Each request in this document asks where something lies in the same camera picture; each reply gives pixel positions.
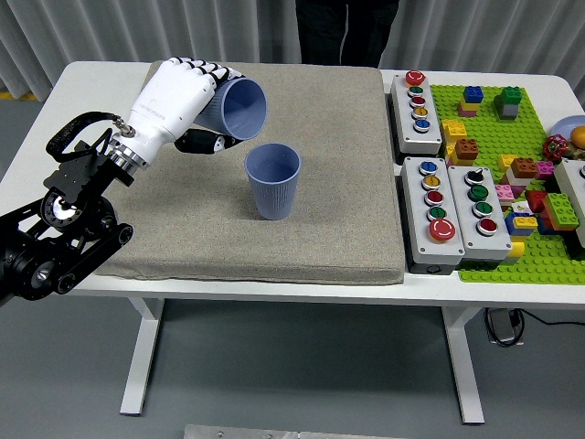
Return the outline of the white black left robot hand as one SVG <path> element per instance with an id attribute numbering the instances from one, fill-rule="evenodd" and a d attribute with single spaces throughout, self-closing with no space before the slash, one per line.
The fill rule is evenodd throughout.
<path id="1" fill-rule="evenodd" d="M 127 124 L 133 133 L 114 136 L 119 151 L 139 167 L 152 165 L 161 147 L 186 132 L 219 86 L 242 76 L 202 59 L 172 57 L 162 62 L 132 106 Z"/>

